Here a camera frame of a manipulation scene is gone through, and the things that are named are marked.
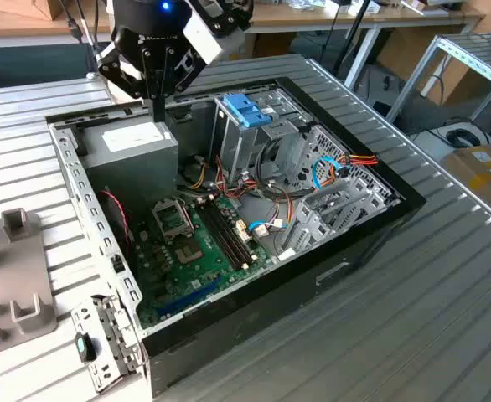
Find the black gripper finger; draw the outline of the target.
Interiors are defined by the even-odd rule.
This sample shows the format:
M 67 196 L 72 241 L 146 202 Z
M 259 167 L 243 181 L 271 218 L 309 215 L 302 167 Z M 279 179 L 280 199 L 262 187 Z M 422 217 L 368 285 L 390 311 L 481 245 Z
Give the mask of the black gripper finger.
M 160 122 L 160 74 L 147 67 L 142 56 L 144 69 L 141 78 L 129 75 L 120 65 L 120 53 L 113 42 L 97 55 L 98 71 L 108 81 L 133 99 L 141 99 L 149 109 L 154 122 Z
M 158 92 L 158 121 L 165 121 L 165 101 L 177 92 L 184 92 L 199 75 L 206 63 L 192 47 L 167 47 L 163 76 Z

